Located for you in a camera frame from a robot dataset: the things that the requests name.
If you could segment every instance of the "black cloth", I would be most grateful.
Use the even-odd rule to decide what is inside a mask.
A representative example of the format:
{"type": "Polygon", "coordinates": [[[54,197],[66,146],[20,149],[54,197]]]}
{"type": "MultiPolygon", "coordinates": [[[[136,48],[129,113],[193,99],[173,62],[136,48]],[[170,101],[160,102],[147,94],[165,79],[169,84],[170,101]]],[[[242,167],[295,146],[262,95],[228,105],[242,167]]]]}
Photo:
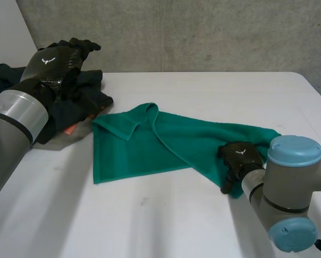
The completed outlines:
{"type": "MultiPolygon", "coordinates": [[[[11,68],[6,64],[0,64],[0,92],[20,82],[25,67],[11,68]]],[[[113,99],[101,92],[101,70],[82,71],[77,77],[77,88],[81,95],[95,103],[98,107],[108,107],[113,99]]],[[[49,109],[49,121],[39,134],[36,142],[45,144],[56,132],[63,131],[68,126],[84,121],[91,112],[81,107],[78,103],[67,99],[55,102],[49,109]]]]}

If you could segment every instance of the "towel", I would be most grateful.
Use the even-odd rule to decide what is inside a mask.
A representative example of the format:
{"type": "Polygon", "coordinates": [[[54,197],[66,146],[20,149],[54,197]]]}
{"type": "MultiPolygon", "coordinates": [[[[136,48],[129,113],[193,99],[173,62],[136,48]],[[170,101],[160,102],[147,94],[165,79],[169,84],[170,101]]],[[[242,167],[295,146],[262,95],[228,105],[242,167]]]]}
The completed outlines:
{"type": "MultiPolygon", "coordinates": [[[[154,103],[97,117],[92,129],[95,184],[192,167],[220,187],[228,167],[217,157],[219,146],[251,142],[266,162],[270,142],[279,136],[271,129],[160,112],[154,103]]],[[[231,196],[241,194],[241,183],[235,184],[231,196]]]]}

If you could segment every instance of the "table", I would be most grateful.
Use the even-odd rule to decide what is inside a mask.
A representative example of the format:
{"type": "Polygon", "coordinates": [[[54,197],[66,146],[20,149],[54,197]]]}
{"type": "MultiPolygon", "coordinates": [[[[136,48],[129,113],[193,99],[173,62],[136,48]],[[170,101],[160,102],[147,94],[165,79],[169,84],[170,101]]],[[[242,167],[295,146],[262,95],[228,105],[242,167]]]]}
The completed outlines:
{"type": "MultiPolygon", "coordinates": [[[[112,112],[161,111],[269,127],[321,144],[321,96],[296,73],[104,75],[112,112]]],[[[321,192],[309,215],[321,238],[321,192]]],[[[0,257],[321,257],[269,241],[245,196],[193,169],[93,185],[92,134],[61,152],[33,149],[0,193],[0,257]]]]}

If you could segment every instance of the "wall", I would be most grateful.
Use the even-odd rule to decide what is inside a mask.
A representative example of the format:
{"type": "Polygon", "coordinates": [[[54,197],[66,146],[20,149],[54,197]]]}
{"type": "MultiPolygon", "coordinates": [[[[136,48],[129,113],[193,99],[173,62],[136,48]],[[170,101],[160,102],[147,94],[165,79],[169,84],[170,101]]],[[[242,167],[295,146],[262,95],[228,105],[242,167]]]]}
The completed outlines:
{"type": "Polygon", "coordinates": [[[17,3],[37,47],[71,37],[100,43],[87,69],[295,71],[321,93],[321,0],[17,3]]]}
{"type": "Polygon", "coordinates": [[[36,50],[16,1],[0,0],[0,63],[25,66],[36,50]]]}

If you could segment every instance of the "light blue joint cap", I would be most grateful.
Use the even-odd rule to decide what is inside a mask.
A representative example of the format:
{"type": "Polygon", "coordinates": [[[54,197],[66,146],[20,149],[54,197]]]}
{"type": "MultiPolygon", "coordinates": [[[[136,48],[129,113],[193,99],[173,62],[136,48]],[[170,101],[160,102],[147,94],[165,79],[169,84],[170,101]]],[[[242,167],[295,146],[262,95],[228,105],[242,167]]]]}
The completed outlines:
{"type": "Polygon", "coordinates": [[[305,167],[321,160],[321,146],[307,137],[279,136],[270,143],[268,159],[285,167],[305,167]]]}
{"type": "Polygon", "coordinates": [[[269,238],[286,253],[306,250],[317,241],[317,237],[316,225],[308,218],[281,220],[269,230],[269,238]]]}

